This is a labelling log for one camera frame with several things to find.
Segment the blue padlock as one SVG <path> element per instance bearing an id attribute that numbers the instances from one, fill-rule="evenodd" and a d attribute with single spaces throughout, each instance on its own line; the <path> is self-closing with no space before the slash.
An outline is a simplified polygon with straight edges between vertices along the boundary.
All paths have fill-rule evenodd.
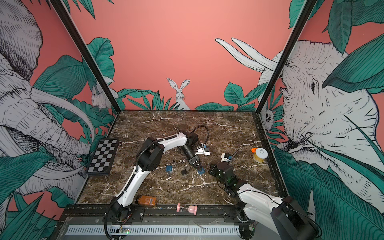
<path id="1" fill-rule="evenodd" d="M 199 175 L 203 175 L 205 173 L 205 169 L 201 168 L 200 170 L 197 170 Z"/>
<path id="2" fill-rule="evenodd" d="M 167 166 L 166 166 L 166 172 L 167 172 L 168 174 L 172 174 L 172 173 L 174 172 L 174 170 L 173 170 L 173 166 L 172 166 L 172 165 L 167 165 Z"/>

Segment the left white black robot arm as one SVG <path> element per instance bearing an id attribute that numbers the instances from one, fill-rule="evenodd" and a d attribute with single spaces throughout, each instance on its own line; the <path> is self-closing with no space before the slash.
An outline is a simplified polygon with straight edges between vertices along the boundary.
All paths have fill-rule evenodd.
<path id="1" fill-rule="evenodd" d="M 132 174 L 119 194 L 114 197 L 105 212 L 105 223 L 109 216 L 120 217 L 121 212 L 128 210 L 133 203 L 134 196 L 150 172 L 160 165 L 162 156 L 168 150 L 181 148 L 188 163 L 198 171 L 203 169 L 200 158 L 195 154 L 193 145 L 199 141 L 194 132 L 178 132 L 175 135 L 155 139 L 149 137 L 142 145 L 136 156 L 136 164 Z"/>

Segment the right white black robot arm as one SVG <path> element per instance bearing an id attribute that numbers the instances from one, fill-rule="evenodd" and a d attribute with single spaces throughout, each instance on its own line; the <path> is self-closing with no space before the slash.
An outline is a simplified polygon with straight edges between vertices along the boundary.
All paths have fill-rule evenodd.
<path id="1" fill-rule="evenodd" d="M 282 240 L 314 240 L 322 236 L 322 229 L 288 196 L 274 197 L 238 178 L 229 162 L 210 164 L 209 173 L 223 185 L 224 191 L 239 200 L 237 214 L 240 221 L 256 221 L 277 233 Z"/>

